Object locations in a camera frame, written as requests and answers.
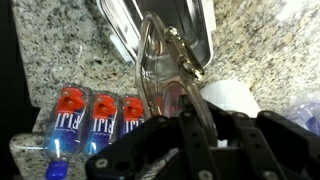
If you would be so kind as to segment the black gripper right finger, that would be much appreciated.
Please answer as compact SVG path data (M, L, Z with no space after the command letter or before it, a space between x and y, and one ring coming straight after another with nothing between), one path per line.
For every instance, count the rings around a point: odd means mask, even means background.
M259 180L287 180L262 132L248 115L232 114L241 148L245 150L252 170Z

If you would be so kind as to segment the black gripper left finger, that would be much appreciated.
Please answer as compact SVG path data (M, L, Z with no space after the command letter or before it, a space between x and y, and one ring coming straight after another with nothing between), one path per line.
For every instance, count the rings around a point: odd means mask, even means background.
M179 97L179 125L183 138L184 173L188 180L215 180L216 169L200 119L191 100Z

